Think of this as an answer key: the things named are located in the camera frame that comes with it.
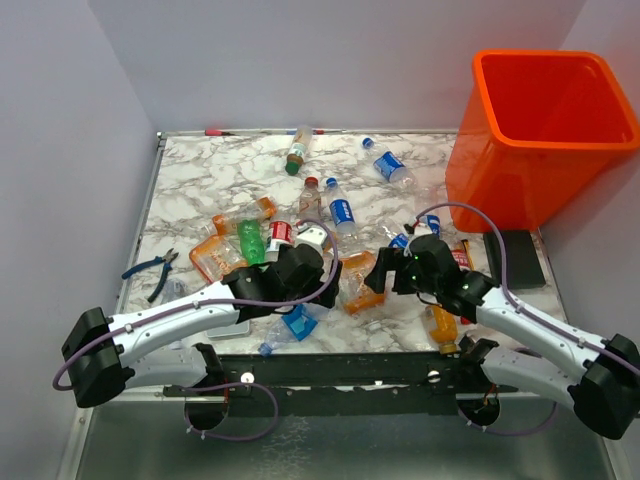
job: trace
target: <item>pliers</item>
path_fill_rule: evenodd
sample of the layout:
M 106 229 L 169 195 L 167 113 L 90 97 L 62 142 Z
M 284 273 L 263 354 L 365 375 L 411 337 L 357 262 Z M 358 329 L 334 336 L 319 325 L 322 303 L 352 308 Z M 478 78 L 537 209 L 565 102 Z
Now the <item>pliers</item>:
M 134 273 L 138 273 L 145 268 L 153 267 L 154 265 L 160 265 L 164 263 L 162 267 L 162 273 L 160 274 L 160 281 L 156 286 L 156 289 L 153 291 L 151 295 L 147 297 L 147 301 L 149 303 L 153 303 L 153 301 L 158 298 L 162 288 L 164 287 L 165 282 L 167 281 L 167 276 L 169 275 L 169 271 L 171 270 L 171 262 L 173 262 L 178 256 L 178 252 L 173 252 L 173 248 L 170 248 L 167 253 L 165 253 L 162 257 L 156 257 L 153 260 L 149 260 L 148 262 L 142 262 L 138 265 L 131 267 L 129 270 L 122 274 L 122 279 L 126 280 Z

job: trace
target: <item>white wall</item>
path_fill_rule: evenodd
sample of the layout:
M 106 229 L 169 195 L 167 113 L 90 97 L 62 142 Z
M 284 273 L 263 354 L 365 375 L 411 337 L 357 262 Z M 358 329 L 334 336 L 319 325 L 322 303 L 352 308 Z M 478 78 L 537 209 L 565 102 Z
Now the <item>white wall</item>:
M 51 378 L 111 311 L 154 129 L 82 0 L 0 5 L 0 477 L 55 478 L 75 404 Z
M 90 0 L 162 130 L 456 128 L 482 48 L 558 48 L 584 0 Z
M 563 48 L 590 50 L 611 65 L 640 114 L 640 2 L 589 0 Z M 640 342 L 640 155 L 586 189 L 544 228 L 572 322 Z M 640 478 L 640 425 L 623 439 Z

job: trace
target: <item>gray floor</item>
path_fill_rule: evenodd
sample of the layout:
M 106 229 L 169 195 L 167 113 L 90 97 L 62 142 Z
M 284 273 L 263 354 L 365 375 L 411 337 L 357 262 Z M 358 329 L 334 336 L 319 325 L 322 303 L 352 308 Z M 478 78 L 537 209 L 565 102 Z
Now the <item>gray floor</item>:
M 544 419 L 549 402 L 504 401 L 503 429 Z M 263 419 L 233 419 L 225 433 Z M 601 439 L 562 410 L 546 432 L 498 438 L 458 417 L 287 417 L 269 437 L 230 444 L 186 435 L 180 402 L 112 402 L 96 411 L 82 480 L 613 479 Z

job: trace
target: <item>white marble tabletop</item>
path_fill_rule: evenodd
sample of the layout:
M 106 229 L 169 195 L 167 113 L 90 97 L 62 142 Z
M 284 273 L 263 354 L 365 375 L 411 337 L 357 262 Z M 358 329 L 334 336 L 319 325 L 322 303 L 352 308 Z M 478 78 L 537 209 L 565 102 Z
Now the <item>white marble tabletop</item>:
M 372 137 L 387 144 L 414 172 L 422 187 L 436 187 L 440 200 L 446 199 L 444 173 L 455 135 L 381 134 Z M 411 196 L 400 195 L 373 169 L 360 147 L 363 138 L 353 134 L 314 137 L 307 161 L 299 174 L 291 177 L 284 171 L 284 158 L 292 139 L 289 135 L 169 137 L 143 229 L 138 261 L 163 255 L 169 248 L 174 248 L 180 255 L 172 264 L 170 278 L 181 279 L 192 291 L 198 290 L 204 280 L 191 265 L 189 251 L 204 239 L 202 228 L 211 222 L 211 217 L 237 210 L 252 198 L 265 194 L 272 196 L 279 207 L 293 206 L 297 204 L 307 176 L 317 177 L 321 188 L 328 177 L 336 177 L 347 192 L 359 227 L 358 238 L 357 242 L 342 244 L 340 253 L 362 249 L 376 252 L 388 243 L 376 229 L 376 222 L 391 217 L 405 223 L 414 215 L 419 202 Z M 325 215 L 331 226 L 328 212 L 325 211 Z M 469 239 L 475 268 L 488 274 L 482 236 L 456 231 L 447 210 L 440 215 L 442 238 L 450 245 L 459 239 Z M 533 306 L 564 319 L 540 239 L 535 238 L 535 241 L 547 285 L 516 293 Z M 146 297 L 155 288 L 159 275 L 160 267 L 155 267 L 129 280 L 125 312 L 149 307 Z M 334 308 L 311 336 L 275 353 L 435 351 L 437 345 L 424 328 L 423 315 L 424 305 L 417 298 L 390 293 L 384 306 L 356 316 Z M 276 320 L 275 315 L 252 320 L 249 336 L 217 339 L 214 342 L 216 351 L 221 354 L 257 353 L 265 333 Z M 484 327 L 459 326 L 460 335 L 467 331 L 473 331 L 473 336 L 496 339 L 503 345 L 515 345 L 512 340 Z M 196 342 L 211 341 L 204 333 L 186 340 L 187 344 Z

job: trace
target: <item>orange bin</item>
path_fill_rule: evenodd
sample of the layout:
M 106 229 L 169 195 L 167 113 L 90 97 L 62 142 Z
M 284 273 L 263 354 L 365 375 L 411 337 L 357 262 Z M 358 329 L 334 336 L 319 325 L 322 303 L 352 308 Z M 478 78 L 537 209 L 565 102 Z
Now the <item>orange bin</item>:
M 449 200 L 500 227 L 534 230 L 606 167 L 640 147 L 640 129 L 607 63 L 586 52 L 485 50 L 446 171 Z M 484 232 L 451 208 L 458 230 Z

